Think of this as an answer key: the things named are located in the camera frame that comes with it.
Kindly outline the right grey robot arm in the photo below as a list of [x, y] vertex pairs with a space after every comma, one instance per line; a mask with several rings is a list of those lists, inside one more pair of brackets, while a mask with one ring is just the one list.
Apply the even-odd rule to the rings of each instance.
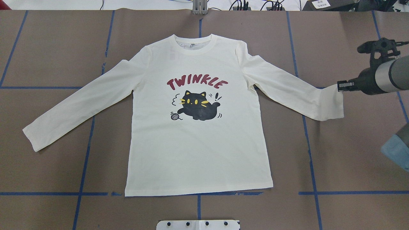
[[[395, 93], [409, 89], [408, 74], [408, 56], [405, 56], [382, 63], [374, 70], [367, 68], [359, 77], [338, 81], [336, 85], [339, 92], [361, 91], [370, 96]], [[408, 129], [406, 123], [381, 147], [381, 152], [406, 172], [409, 170]]]

